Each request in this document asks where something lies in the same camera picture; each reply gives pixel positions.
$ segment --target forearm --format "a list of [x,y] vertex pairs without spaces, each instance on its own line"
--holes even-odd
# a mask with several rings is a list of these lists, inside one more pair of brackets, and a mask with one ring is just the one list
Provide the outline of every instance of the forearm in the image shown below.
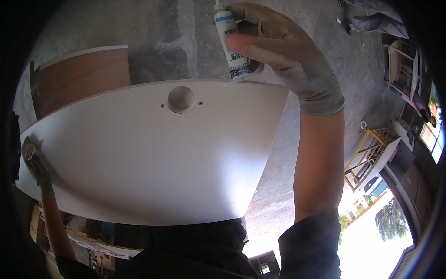
[[73,246],[66,234],[54,194],[42,195],[45,227],[55,256],[62,256],[77,261]]
[[295,222],[336,209],[343,192],[344,110],[327,116],[301,113],[294,175]]

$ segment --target gray glove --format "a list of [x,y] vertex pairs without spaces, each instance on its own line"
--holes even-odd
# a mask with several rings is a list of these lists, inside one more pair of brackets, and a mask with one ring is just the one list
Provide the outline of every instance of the gray glove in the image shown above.
[[290,18],[253,3],[229,5],[240,33],[260,38],[248,50],[254,65],[271,66],[299,97],[301,110],[329,115],[344,107],[345,99],[333,69],[314,41]]
[[25,138],[22,144],[21,153],[26,167],[40,188],[41,194],[54,194],[50,174],[40,161],[40,152],[34,144],[29,142],[28,137]]

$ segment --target glove cuff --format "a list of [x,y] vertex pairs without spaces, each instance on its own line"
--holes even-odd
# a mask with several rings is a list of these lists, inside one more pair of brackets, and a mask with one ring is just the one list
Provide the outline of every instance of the glove cuff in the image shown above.
[[51,183],[46,183],[43,185],[39,185],[41,195],[49,195],[54,194],[53,185]]

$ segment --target wooden furniture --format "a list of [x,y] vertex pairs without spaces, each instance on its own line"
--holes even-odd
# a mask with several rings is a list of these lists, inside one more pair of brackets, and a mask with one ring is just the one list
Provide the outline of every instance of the wooden furniture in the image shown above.
[[127,46],[98,47],[30,67],[37,120],[81,99],[130,86]]
[[[40,148],[62,211],[132,225],[229,220],[248,208],[288,92],[215,79],[140,84],[65,106],[21,141]],[[40,200],[21,160],[16,184]]]

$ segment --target brown wooden board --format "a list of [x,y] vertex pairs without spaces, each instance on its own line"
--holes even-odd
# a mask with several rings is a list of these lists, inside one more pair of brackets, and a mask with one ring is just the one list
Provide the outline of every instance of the brown wooden board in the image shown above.
[[31,83],[37,119],[83,98],[130,86],[126,48],[95,51],[34,73]]

